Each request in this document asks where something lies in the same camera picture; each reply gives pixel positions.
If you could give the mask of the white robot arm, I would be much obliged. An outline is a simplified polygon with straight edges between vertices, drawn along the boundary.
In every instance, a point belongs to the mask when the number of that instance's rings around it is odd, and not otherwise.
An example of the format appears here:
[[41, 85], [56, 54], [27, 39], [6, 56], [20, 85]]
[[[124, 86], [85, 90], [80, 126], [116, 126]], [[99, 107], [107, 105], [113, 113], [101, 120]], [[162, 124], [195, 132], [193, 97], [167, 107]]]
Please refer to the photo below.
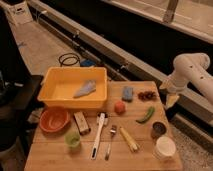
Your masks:
[[173, 60], [173, 72], [160, 85], [167, 91], [165, 108], [179, 100], [180, 93], [192, 83], [213, 105], [213, 76], [207, 72], [210, 57], [206, 53], [184, 53]]

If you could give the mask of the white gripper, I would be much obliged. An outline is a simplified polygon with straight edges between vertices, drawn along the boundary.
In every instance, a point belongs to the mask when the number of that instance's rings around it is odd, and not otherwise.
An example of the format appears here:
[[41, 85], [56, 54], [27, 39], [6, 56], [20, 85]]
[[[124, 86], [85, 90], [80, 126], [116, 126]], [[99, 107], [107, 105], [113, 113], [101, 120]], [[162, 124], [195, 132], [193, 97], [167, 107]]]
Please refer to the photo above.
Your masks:
[[159, 86], [160, 90], [166, 90], [168, 94], [166, 96], [166, 108], [171, 108], [178, 100], [179, 100], [179, 93], [181, 91], [180, 87], [177, 87], [173, 82], [171, 76], [168, 76]]

